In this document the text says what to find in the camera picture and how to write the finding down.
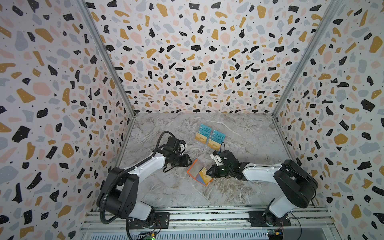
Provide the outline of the orange card wallet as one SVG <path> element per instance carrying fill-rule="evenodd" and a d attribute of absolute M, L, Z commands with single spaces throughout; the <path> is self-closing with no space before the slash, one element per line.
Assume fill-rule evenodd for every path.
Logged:
<path fill-rule="evenodd" d="M 196 177 L 197 177 L 199 171 L 200 171 L 203 167 L 205 167 L 205 166 L 203 165 L 203 163 L 202 163 L 200 160 L 196 159 L 196 160 L 193 162 L 193 164 L 190 166 L 190 168 L 187 170 L 187 173 L 188 173 L 188 175 L 189 175 L 190 177 L 192 177 L 195 181 L 197 181 L 197 180 L 196 180 Z"/>

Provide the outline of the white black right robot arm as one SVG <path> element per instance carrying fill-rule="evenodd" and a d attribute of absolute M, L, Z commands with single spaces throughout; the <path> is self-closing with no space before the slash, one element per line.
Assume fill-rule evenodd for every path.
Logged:
<path fill-rule="evenodd" d="M 283 194 L 270 202 L 264 211 L 266 219 L 281 219 L 295 208 L 307 208 L 317 193 L 317 181 L 292 160 L 275 165 L 241 163 L 229 150 L 214 151 L 210 157 L 215 164 L 207 171 L 207 175 L 212 178 L 263 181 L 280 187 Z"/>

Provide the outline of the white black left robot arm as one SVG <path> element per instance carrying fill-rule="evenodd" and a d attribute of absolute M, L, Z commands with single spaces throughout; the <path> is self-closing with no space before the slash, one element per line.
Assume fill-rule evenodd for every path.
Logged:
<path fill-rule="evenodd" d="M 157 142 L 155 149 L 144 160 L 131 167 L 111 169 L 97 199 L 101 222 L 107 225 L 116 219 L 124 219 L 152 225 L 155 208 L 138 200 L 139 185 L 157 170 L 167 172 L 168 165 L 172 169 L 191 166 L 192 160 L 185 153 L 186 148 L 185 141 L 170 136 L 166 144 Z"/>

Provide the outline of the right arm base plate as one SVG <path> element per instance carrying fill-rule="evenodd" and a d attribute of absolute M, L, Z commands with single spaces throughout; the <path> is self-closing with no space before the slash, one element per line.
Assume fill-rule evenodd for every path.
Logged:
<path fill-rule="evenodd" d="M 291 222 L 288 214 L 277 218 L 269 211 L 249 211 L 248 222 L 252 227 L 290 227 Z"/>

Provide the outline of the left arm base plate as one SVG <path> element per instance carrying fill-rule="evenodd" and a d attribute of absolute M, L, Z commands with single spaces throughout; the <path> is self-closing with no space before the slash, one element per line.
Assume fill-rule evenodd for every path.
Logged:
<path fill-rule="evenodd" d="M 170 213 L 153 212 L 146 220 L 126 220 L 126 228 L 129 230 L 154 230 L 167 229 L 170 223 Z"/>

